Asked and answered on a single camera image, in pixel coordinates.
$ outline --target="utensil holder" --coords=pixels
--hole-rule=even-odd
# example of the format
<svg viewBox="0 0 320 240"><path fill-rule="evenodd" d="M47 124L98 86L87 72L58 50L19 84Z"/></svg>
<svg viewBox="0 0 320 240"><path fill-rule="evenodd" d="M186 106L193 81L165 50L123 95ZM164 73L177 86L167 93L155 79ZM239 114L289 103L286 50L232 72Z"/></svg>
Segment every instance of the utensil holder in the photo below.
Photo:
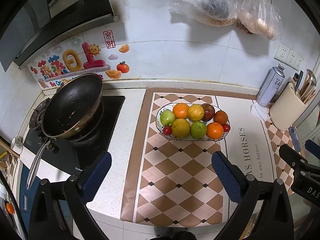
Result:
<svg viewBox="0 0 320 240"><path fill-rule="evenodd" d="M277 101L270 108L271 121L280 131L286 131L307 109L294 93L292 83L288 83Z"/></svg>

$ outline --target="brown mat border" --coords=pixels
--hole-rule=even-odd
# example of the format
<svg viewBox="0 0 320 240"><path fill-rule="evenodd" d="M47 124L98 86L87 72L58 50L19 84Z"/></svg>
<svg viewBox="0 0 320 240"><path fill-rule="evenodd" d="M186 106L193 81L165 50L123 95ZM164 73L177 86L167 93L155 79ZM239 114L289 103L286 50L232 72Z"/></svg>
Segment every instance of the brown mat border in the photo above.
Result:
<svg viewBox="0 0 320 240"><path fill-rule="evenodd" d="M143 98L137 127L135 130L125 186L122 198L122 207L120 219L122 221L133 222L134 204L137 195L137 186L139 181L140 166L142 161L142 153L144 148L144 140L148 127L148 118L152 103L153 93L177 93L177 94L198 94L208 96L221 96L231 98L242 98L255 100L256 96L246 95L234 92L200 90L200 89L185 89L185 88L147 88Z"/></svg>

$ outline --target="black frying pan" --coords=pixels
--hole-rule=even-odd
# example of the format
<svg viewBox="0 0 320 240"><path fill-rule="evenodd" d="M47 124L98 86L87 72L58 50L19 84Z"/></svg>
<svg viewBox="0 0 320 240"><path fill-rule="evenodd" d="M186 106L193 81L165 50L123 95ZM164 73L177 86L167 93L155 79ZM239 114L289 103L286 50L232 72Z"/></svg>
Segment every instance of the black frying pan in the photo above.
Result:
<svg viewBox="0 0 320 240"><path fill-rule="evenodd" d="M42 153L51 140L79 133L92 119L102 97L102 80L94 73L78 76L63 85L51 98L41 121L48 137L33 160L27 179L30 189L39 168Z"/></svg>

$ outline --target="fruit plate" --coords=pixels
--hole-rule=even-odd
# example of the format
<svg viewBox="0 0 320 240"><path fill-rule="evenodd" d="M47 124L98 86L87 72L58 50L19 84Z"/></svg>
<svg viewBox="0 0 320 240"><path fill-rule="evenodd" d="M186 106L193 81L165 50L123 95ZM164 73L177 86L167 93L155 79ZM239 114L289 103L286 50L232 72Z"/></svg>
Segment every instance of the fruit plate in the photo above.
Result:
<svg viewBox="0 0 320 240"><path fill-rule="evenodd" d="M197 138L194 138L191 136L191 134L189 133L186 137L184 138L178 138L178 137L175 137L174 135L164 135L163 133L163 128L164 126L161 124L160 122L160 115L161 113L164 111L164 110L170 110L172 111L173 110L173 107L176 105L177 103L169 103L163 107L161 107L157 113L157 116L156 116L156 126L157 126L157 129L159 130L160 133L163 134L163 136L169 138L169 139L174 139L174 140L182 140L182 141L221 141L222 139L224 139L227 134L229 132L224 132L223 135L219 138L219 139L210 139L209 137L207 137L206 135L203 136L202 138L200 139L197 139ZM214 109L215 109L215 112L218 112L219 110L221 110L220 108L216 107L216 106L213 106ZM187 119L187 121L190 123L190 126L192 125L192 121ZM210 121L208 122L204 122L204 121L201 121L203 122L205 125L208 125L209 123L212 123L213 122L213 119L211 119Z"/></svg>

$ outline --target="tiled wall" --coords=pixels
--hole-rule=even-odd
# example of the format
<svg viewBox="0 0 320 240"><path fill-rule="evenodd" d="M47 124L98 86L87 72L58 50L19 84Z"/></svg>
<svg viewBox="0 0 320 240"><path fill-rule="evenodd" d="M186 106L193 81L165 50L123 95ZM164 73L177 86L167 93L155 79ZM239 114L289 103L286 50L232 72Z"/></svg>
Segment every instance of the tiled wall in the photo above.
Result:
<svg viewBox="0 0 320 240"><path fill-rule="evenodd" d="M41 89L24 68L12 63L4 72L0 63L0 136L11 142L17 136Z"/></svg>
<svg viewBox="0 0 320 240"><path fill-rule="evenodd" d="M121 21L101 26L75 37L90 45L99 45L99 55L115 70L126 61L128 73L120 79L179 79L231 83L260 88L268 70L278 64L273 59L278 43L256 35L247 35L233 26L211 27L168 11L169 0L110 0ZM320 36L302 9L293 0L272 0L283 19L282 43L304 58L302 70L313 69L319 56ZM103 32L112 30L116 48L107 49ZM130 51L120 53L121 45ZM74 49L86 62L81 46L69 39L60 44L65 51ZM33 61L48 61L54 48ZM110 54L119 59L109 60ZM285 66L286 80L295 70ZM111 80L104 71L103 80Z"/></svg>

